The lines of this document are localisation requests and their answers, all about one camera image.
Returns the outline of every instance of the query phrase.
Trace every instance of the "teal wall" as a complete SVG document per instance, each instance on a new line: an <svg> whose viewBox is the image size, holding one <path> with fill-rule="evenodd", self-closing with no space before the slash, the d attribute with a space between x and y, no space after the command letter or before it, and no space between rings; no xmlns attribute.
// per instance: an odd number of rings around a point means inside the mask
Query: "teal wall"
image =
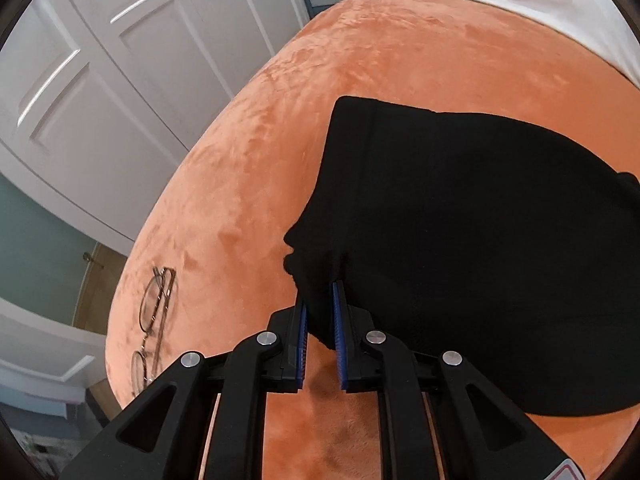
<svg viewBox="0 0 640 480"><path fill-rule="evenodd" d="M0 174L0 298L71 324L94 247Z"/></svg>

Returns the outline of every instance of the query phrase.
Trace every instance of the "wooden floor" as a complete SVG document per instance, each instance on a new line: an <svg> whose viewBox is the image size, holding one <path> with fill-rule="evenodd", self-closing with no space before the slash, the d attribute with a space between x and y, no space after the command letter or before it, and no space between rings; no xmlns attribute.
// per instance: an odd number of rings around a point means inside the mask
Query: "wooden floor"
<svg viewBox="0 0 640 480"><path fill-rule="evenodd" d="M73 326L106 335L111 301L127 258L102 244L96 245L91 256L93 261L82 282ZM107 379L89 390L109 420L121 412Z"/></svg>

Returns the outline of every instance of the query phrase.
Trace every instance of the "eyeglasses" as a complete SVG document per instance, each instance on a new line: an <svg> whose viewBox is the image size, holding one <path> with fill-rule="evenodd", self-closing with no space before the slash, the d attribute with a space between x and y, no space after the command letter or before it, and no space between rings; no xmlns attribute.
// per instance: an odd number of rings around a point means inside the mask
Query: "eyeglasses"
<svg viewBox="0 0 640 480"><path fill-rule="evenodd" d="M145 287L138 313L140 330L145 335L140 350L136 350L131 356L131 384L134 396L139 395L157 376L159 349L162 344L166 314L169 310L169 299L175 282L175 269L153 267L153 272L153 277ZM154 333L153 328L159 314L158 340L156 348L150 352L146 349L146 342ZM148 366L149 359L151 359L151 367Z"/></svg>

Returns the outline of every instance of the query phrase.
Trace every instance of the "white door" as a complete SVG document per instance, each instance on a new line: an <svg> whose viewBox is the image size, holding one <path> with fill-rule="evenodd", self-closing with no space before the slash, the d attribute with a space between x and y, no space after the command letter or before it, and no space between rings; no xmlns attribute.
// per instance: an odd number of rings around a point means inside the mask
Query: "white door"
<svg viewBox="0 0 640 480"><path fill-rule="evenodd" d="M33 0L0 51L0 139L60 200L129 240L187 153L69 0Z"/></svg>
<svg viewBox="0 0 640 480"><path fill-rule="evenodd" d="M104 339L0 298L0 385L44 399L84 402L84 390L106 377Z"/></svg>
<svg viewBox="0 0 640 480"><path fill-rule="evenodd" d="M299 0L72 2L188 148L304 23Z"/></svg>

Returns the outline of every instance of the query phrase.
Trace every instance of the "bed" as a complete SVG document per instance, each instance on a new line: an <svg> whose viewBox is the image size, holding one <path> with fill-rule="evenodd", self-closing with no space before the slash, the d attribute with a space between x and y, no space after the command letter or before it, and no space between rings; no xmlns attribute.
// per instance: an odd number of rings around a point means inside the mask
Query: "bed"
<svg viewBox="0 0 640 480"><path fill-rule="evenodd" d="M345 0L322 12L258 72L184 160L147 219L113 300L107 372L132 399L130 359L152 266L177 270L160 350L229 351L262 330L296 289L282 237L314 188L341 95L436 111L484 112L575 140L640 174L640 91L556 30L470 0ZM269 396L264 478L380 477L376 398L339 391L334 353L308 343L305 389ZM620 452L640 406L531 418L595 480Z"/></svg>

